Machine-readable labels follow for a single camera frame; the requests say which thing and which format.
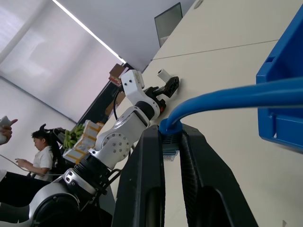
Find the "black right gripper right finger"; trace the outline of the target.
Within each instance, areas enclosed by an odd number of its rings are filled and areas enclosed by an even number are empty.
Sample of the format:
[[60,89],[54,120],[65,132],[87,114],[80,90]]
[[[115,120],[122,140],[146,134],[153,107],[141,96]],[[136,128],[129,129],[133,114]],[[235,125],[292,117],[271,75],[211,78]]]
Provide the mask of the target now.
[[198,129],[183,125],[179,152],[188,227],[258,227],[232,170]]

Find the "blue plastic bin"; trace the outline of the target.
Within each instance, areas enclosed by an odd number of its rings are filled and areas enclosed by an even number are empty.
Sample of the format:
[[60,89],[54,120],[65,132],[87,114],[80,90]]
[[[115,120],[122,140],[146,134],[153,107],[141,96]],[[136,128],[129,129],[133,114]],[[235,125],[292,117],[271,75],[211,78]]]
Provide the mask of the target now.
[[[256,75],[257,83],[303,78],[303,5]],[[258,133],[303,152],[303,108],[259,108]]]

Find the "white coupler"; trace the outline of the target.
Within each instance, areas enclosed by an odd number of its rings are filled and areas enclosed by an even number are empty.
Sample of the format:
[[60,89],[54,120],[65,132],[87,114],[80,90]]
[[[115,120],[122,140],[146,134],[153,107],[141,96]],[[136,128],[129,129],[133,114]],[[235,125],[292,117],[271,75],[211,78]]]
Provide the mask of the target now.
[[163,80],[165,83],[168,82],[168,80],[171,78],[170,74],[166,72],[166,70],[161,69],[160,71],[158,71],[157,76]]

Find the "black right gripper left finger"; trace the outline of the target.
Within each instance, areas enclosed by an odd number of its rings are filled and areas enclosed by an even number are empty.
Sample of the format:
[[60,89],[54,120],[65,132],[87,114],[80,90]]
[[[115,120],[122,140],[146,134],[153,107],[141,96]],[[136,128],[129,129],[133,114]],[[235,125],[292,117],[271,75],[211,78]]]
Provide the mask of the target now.
[[111,227],[164,227],[165,175],[156,125],[146,129],[122,169]]

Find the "bystander hand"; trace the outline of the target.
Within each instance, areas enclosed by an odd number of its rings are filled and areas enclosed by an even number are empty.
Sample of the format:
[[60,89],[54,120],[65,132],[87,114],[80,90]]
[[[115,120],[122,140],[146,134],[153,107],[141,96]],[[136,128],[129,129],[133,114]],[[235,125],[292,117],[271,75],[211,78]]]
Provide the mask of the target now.
[[15,124],[18,119],[9,120],[7,116],[0,119],[0,145],[8,143],[12,136],[12,125]]

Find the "linear ceiling light strip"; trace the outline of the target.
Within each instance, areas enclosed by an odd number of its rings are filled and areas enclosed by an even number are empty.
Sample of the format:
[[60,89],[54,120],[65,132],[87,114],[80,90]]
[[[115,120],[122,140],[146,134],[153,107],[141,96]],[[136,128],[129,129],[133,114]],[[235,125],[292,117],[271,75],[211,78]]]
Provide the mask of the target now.
[[81,28],[83,28],[88,34],[90,34],[95,40],[97,40],[103,47],[105,47],[112,55],[114,55],[123,64],[126,61],[121,58],[114,50],[112,50],[105,42],[103,42],[99,37],[97,37],[84,23],[82,23],[78,18],[76,18],[66,7],[64,7],[57,0],[52,0],[52,2],[58,6],[65,14],[67,14],[73,21],[75,21]]

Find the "seated person in white shirt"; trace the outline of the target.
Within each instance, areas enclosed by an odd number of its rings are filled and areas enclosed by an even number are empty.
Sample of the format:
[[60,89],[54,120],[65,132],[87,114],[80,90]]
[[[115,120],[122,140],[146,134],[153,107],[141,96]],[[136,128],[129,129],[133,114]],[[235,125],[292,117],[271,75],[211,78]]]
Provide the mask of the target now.
[[35,131],[32,138],[38,149],[33,163],[20,158],[16,158],[16,163],[19,167],[34,173],[35,179],[51,182],[53,177],[49,174],[53,166],[53,153],[49,135],[44,131]]

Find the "stack of brown books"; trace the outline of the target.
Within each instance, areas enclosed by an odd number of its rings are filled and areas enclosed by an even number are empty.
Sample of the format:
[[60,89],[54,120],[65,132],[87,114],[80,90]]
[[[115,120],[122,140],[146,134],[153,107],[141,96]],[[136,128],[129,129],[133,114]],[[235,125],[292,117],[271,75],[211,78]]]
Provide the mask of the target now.
[[129,70],[129,67],[124,67],[122,65],[116,64],[112,70],[109,72],[109,80],[116,86],[121,85],[121,76]]

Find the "stack of yellow white boxes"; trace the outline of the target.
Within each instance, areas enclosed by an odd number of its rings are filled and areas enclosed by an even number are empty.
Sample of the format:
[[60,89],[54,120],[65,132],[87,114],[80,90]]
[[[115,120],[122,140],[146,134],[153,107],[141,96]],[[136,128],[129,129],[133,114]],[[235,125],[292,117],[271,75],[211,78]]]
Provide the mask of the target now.
[[95,147],[97,135],[104,126],[103,123],[94,123],[90,120],[86,120],[83,125],[85,128],[80,139],[71,149],[64,151],[62,155],[64,159],[75,164],[80,162],[90,148]]

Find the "bunch of green bananas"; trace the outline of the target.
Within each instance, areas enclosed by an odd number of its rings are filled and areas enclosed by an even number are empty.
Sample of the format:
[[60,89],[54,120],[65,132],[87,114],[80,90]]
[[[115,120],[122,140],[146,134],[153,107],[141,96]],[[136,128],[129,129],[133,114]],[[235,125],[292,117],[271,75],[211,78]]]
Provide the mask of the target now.
[[80,124],[71,131],[65,130],[63,140],[63,147],[65,151],[71,149],[77,143],[84,132],[84,128],[85,126],[83,124]]

